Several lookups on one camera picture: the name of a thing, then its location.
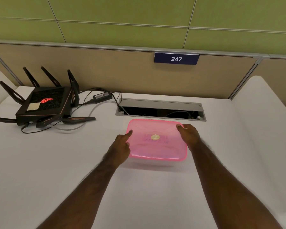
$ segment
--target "red logo light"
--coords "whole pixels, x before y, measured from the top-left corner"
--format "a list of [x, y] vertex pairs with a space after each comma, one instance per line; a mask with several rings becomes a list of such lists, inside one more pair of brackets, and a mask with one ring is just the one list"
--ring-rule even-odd
[[41, 103], [41, 104], [44, 104], [44, 103], [46, 103], [46, 102], [48, 102], [48, 101], [50, 101], [50, 100], [53, 100], [53, 98], [45, 98], [45, 99], [43, 99], [40, 103]]

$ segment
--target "green wall panel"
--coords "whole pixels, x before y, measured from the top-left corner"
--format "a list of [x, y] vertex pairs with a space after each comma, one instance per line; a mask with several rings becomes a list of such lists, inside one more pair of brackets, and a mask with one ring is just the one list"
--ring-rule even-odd
[[286, 54], [286, 34], [190, 29], [184, 49]]
[[286, 0], [197, 0], [191, 26], [286, 31]]
[[0, 17], [55, 19], [47, 0], [0, 0]]
[[55, 21], [0, 19], [0, 39], [65, 42]]
[[58, 20], [188, 26], [195, 0], [49, 0]]
[[178, 48], [187, 29], [59, 22], [67, 43]]

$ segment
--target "pink lid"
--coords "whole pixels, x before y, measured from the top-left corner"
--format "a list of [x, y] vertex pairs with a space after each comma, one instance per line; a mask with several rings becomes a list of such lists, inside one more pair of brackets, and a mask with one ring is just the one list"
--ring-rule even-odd
[[127, 132], [133, 133], [130, 143], [131, 158], [183, 161], [187, 156], [187, 145], [176, 128], [175, 121], [133, 119], [129, 122]]

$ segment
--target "left hand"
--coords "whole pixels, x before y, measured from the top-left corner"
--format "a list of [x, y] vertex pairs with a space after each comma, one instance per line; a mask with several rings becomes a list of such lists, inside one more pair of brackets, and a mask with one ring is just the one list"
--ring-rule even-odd
[[105, 154], [103, 162], [106, 162], [107, 165], [112, 165], [115, 169], [125, 162], [130, 154], [129, 143], [126, 143], [126, 141], [131, 135], [132, 130], [125, 135], [118, 135]]

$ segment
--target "blue sign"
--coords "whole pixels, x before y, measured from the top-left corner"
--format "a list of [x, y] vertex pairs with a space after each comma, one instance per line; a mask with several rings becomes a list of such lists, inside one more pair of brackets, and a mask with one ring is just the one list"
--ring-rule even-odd
[[199, 55], [155, 52], [154, 62], [196, 65]]

